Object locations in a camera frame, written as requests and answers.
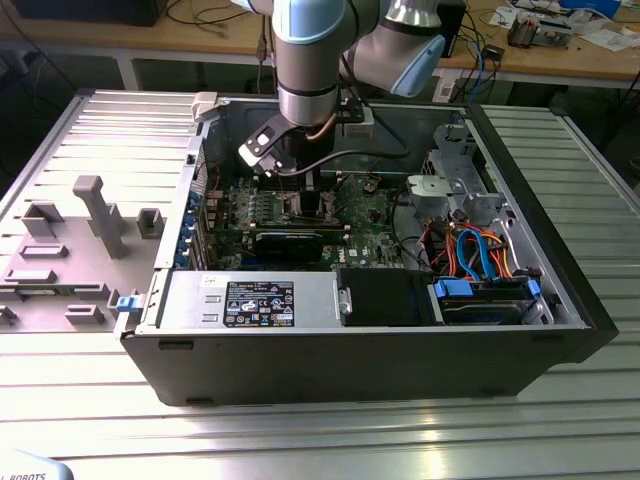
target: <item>metal chassis frame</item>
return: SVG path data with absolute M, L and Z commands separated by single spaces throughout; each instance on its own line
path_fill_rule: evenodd
M 424 106 L 414 105 L 408 108 L 421 107 Z M 529 233 L 538 246 L 542 247 L 541 251 L 544 252 L 546 260 L 580 318 L 588 325 L 587 328 L 576 325 L 550 325 L 519 329 L 452 327 L 446 331 L 419 327 L 397 328 L 393 331 L 350 328 L 347 331 L 304 329 L 291 332 L 254 332 L 256 329 L 244 329 L 242 334 L 225 329 L 162 329 L 159 328 L 158 315 L 163 310 L 163 300 L 169 292 L 172 275 L 170 269 L 161 268 L 152 280 L 152 291 L 147 299 L 148 307 L 143 314 L 142 323 L 132 330 L 123 318 L 116 328 L 116 335 L 154 386 L 160 400 L 169 405 L 197 405 L 247 404 L 256 401 L 375 401 L 397 399 L 394 395 L 405 399 L 425 396 L 516 395 L 551 366 L 557 363 L 581 362 L 613 339 L 618 333 L 615 325 L 546 216 L 488 117 L 480 107 L 472 106 L 460 110 L 469 120 L 467 123 L 472 123 L 479 147 L 492 159 L 492 166 L 501 181 L 510 191 L 518 191 L 517 203 L 515 199 L 510 199 L 512 207 L 518 210 L 519 217 L 529 225 Z M 455 352 L 460 351 L 460 345 L 466 345 L 463 350 L 471 349 L 477 360 L 473 368 L 465 363 L 466 361 L 463 362 L 466 365 L 465 373 L 457 370 L 460 368 L 460 362 L 456 360 Z M 507 365 L 500 364 L 498 367 L 493 363 L 495 360 L 492 360 L 490 352 L 504 349 L 506 345 L 509 345 L 509 348 L 517 346 L 517 362 L 514 362 L 519 365 L 518 374 Z M 337 380 L 328 380 L 326 377 L 327 367 L 323 362 L 327 361 L 327 357 L 323 352 L 328 348 L 332 351 L 332 356 L 328 357 L 331 359 L 329 368 L 333 367 L 331 371 L 336 372 Z M 399 372 L 393 370 L 396 367 L 384 368 L 378 365 L 377 349 L 402 359 L 399 363 L 407 366 L 407 377 L 422 378 L 427 375 L 434 382 L 409 387 L 397 380 Z M 289 352 L 286 359 L 290 363 L 278 361 L 279 367 L 274 365 L 273 369 L 276 373 L 265 375 L 264 372 L 256 372 L 253 367 L 247 369 L 248 365 L 259 364 L 261 358 L 278 358 L 276 352 L 282 351 Z M 437 371 L 421 364 L 417 352 L 425 351 L 430 351 L 430 355 L 436 355 L 449 362 L 452 371 L 467 380 L 462 384 L 451 383 L 448 377 L 442 377 Z M 377 365 L 375 368 L 380 368 L 378 381 L 371 383 L 364 379 L 354 382 L 353 385 L 346 382 L 347 378 L 356 378 L 361 374 L 357 367 L 350 365 L 349 355 L 352 353 L 361 361 L 369 362 L 368 365 Z M 309 370 L 305 375 L 314 378 L 315 383 L 309 384 L 307 381 L 301 386 L 293 385 L 290 389 L 282 391 L 274 387 L 282 380 L 283 374 L 301 374 L 299 370 L 295 370 L 295 365 L 303 364 L 305 360 L 309 360 Z M 232 365 L 242 365 L 246 361 L 249 363 L 245 365 L 242 376 L 238 378 L 243 379 L 242 385 L 252 385 L 255 390 L 232 387 L 231 385 L 237 385 L 237 379 L 229 380 L 230 375 L 234 378 L 233 374 L 229 373 L 229 368 Z M 216 375 L 212 376 L 211 370 L 202 367 L 203 365 L 217 365 Z M 486 373 L 489 365 L 493 365 L 495 369 L 491 374 Z M 469 369 L 473 371 L 467 378 Z M 179 374 L 185 371 L 190 372 L 189 376 Z M 329 390 L 324 391 L 323 385 L 327 385 Z M 337 385 L 350 386 L 336 390 Z

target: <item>power supply label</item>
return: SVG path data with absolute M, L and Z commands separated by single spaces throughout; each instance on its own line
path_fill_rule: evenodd
M 229 282 L 227 327 L 293 327 L 293 282 Z

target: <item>red wire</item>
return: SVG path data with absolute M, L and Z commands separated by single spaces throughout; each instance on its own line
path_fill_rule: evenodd
M 447 251 L 446 251 L 446 250 L 441 251 L 441 252 L 438 254 L 438 256 L 437 256 L 436 258 L 434 258 L 434 259 L 431 261 L 431 265 L 433 266 L 433 265 L 435 265 L 436 263 L 438 263 L 438 260 L 440 260 L 440 258 L 441 258 L 445 253 L 447 253 Z
M 213 187 L 213 191 L 215 192 L 218 187 L 220 186 L 220 165 L 216 165 L 216 176 L 218 178 L 216 178 L 216 186 Z

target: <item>wooden workbench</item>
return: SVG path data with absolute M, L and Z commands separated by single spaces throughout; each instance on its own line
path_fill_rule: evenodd
M 221 6 L 226 0 L 194 0 L 196 9 Z M 507 45 L 507 30 L 488 26 L 490 9 L 502 5 L 501 0 L 470 0 L 470 10 L 478 29 L 489 43 L 505 48 L 499 79 L 569 85 L 595 85 L 624 88 L 640 68 L 640 49 L 611 52 L 574 37 L 568 49 L 534 47 L 528 50 Z M 640 21 L 640 13 L 621 9 L 619 21 Z M 203 31 L 193 25 L 182 25 L 163 16 L 155 27 L 94 24 L 54 20 L 23 20 L 10 6 L 20 27 L 45 51 L 104 55 L 118 61 L 126 88 L 138 87 L 132 60 L 153 58 L 202 61 L 213 63 L 256 63 L 255 50 L 260 31 L 259 17 L 243 15 L 227 23 L 226 38 Z M 241 12 L 232 6 L 210 12 L 207 19 L 226 17 Z M 172 10 L 174 16 L 192 20 L 188 1 Z M 32 49 L 15 31 L 4 15 L 0 15 L 0 49 Z M 454 55 L 442 59 L 436 74 L 449 80 L 459 78 L 464 69 L 474 66 L 474 59 L 463 42 L 457 42 Z

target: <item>electronic equipment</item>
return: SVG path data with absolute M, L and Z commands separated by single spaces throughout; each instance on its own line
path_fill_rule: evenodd
M 28 233 L 5 262 L 5 328 L 117 318 L 116 337 L 169 405 L 516 395 L 616 335 L 573 256 L 602 246 L 584 241 L 590 231 L 565 243 L 550 218 L 587 200 L 547 199 L 523 173 L 545 154 L 551 168 L 594 161 L 566 121 L 360 96 L 356 80 L 420 91 L 444 50 L 436 2 L 245 6 L 272 15 L 278 102 L 171 95 L 169 117 L 139 127 L 140 109 L 165 96 L 78 100 L 82 123 L 47 152 L 72 172 L 67 157 L 98 161 L 52 189 L 60 200 L 9 215 Z M 149 169 L 171 179 L 139 175 Z M 109 182 L 162 188 L 113 203 L 122 189 L 103 196 Z M 631 213 L 605 183 L 589 218 L 609 204 Z
M 442 56 L 444 58 L 451 57 L 460 25 L 464 19 L 464 12 L 467 10 L 467 3 L 464 0 L 440 0 L 438 2 L 438 17 L 442 25 L 440 26 L 440 35 L 445 39 L 444 50 Z
M 572 36 L 571 27 L 564 19 L 541 18 L 538 20 L 538 28 L 531 43 L 541 47 L 567 48 Z
M 516 395 L 616 335 L 589 262 L 611 255 L 607 209 L 625 228 L 640 209 L 564 117 L 372 104 L 409 156 L 324 165 L 304 214 L 297 179 L 234 153 L 272 100 L 84 95 L 3 201 L 2 231 L 26 233 L 7 238 L 2 332 L 113 330 L 170 405 Z M 172 121 L 207 99 L 207 120 Z M 131 131 L 149 102 L 170 111 Z M 333 140 L 393 148 L 372 134 Z
M 538 19 L 519 13 L 507 33 L 507 42 L 512 47 L 529 48 L 537 31 Z
M 123 23 L 152 27 L 167 0 L 14 0 L 23 18 Z
M 562 8 L 571 10 L 592 9 L 611 19 L 622 4 L 620 0 L 558 0 L 558 3 Z

